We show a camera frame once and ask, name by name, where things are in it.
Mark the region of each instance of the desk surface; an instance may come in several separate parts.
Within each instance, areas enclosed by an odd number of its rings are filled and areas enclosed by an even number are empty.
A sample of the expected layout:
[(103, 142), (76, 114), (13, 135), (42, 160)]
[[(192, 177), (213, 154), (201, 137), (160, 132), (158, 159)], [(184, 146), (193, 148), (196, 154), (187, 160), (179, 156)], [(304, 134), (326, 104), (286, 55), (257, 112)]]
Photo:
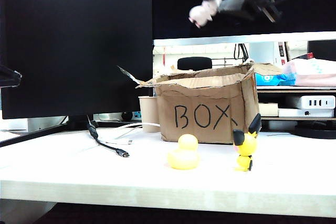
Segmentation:
[[(120, 134), (98, 129), (102, 140)], [(122, 158), (87, 131), (0, 148), (1, 197), (115, 206), (336, 217), (335, 140), (261, 133), (251, 172), (236, 172), (231, 145), (200, 144), (201, 162), (175, 170), (176, 143), (141, 129)]]

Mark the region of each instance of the black monitor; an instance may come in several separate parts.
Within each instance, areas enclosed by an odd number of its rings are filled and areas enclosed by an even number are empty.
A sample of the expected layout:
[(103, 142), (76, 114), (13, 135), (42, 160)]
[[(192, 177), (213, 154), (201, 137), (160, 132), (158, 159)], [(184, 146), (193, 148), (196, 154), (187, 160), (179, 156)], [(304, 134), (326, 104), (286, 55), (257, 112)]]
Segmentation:
[(151, 0), (2, 0), (1, 61), (22, 74), (3, 118), (138, 111), (152, 77)]
[[(329, 39), (330, 33), (316, 34), (316, 32), (336, 31), (335, 0), (279, 2), (276, 7), (282, 12), (282, 18), (277, 23), (272, 23), (263, 13), (256, 16), (254, 21), (230, 14), (217, 14), (212, 22), (198, 29), (189, 21), (188, 15), (190, 9), (200, 5), (201, 2), (202, 0), (153, 0), (154, 44), (170, 46), (218, 42)], [(291, 35), (303, 32), (314, 34)]]
[(321, 60), (336, 61), (336, 40), (314, 40), (308, 42), (308, 52)]

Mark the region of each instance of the black ear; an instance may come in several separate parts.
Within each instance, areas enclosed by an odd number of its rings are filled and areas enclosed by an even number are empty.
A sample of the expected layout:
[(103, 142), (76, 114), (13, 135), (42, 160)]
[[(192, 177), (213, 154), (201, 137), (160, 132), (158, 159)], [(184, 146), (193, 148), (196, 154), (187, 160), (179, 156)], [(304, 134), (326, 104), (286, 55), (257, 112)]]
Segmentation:
[(258, 113), (256, 117), (253, 119), (253, 121), (251, 122), (251, 125), (248, 128), (248, 132), (251, 134), (254, 132), (257, 132), (258, 134), (260, 129), (261, 129), (261, 115), (260, 113)]
[(243, 144), (245, 140), (244, 132), (241, 130), (233, 130), (233, 142), (236, 146), (240, 146)]

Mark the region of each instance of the shelf board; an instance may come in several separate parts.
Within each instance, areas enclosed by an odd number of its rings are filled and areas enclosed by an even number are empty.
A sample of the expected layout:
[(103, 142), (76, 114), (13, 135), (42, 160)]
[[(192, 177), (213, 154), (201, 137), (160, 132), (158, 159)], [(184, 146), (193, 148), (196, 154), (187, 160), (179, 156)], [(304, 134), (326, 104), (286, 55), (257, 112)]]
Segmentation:
[(336, 87), (304, 87), (304, 86), (257, 86), (257, 90), (335, 90)]
[(297, 90), (297, 89), (291, 89), (291, 90), (257, 90), (258, 93), (336, 93), (336, 90)]
[(336, 118), (306, 118), (306, 117), (290, 117), (290, 118), (279, 118), (276, 116), (262, 116), (262, 120), (291, 120), (291, 121), (336, 121)]

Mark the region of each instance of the paper cup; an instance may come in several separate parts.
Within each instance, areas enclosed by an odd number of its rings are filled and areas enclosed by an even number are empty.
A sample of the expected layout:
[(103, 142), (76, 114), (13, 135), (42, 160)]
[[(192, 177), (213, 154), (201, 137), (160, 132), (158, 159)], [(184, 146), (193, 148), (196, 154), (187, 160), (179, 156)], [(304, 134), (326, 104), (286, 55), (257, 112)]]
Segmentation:
[[(157, 111), (156, 97), (139, 97), (141, 120), (143, 123), (157, 123), (159, 124), (159, 113)], [(143, 125), (144, 132), (160, 132), (160, 127)]]

